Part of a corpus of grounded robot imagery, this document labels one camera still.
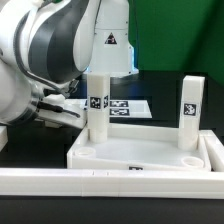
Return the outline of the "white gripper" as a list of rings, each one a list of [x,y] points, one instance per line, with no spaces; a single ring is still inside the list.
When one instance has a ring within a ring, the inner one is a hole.
[[[66,99],[61,94],[50,94],[38,102],[38,118],[82,129],[87,122],[86,103],[86,99]]]

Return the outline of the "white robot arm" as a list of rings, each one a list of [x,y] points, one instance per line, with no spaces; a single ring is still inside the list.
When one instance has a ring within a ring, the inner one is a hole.
[[[77,77],[138,72],[128,27],[128,0],[0,0],[0,124],[84,127]]]

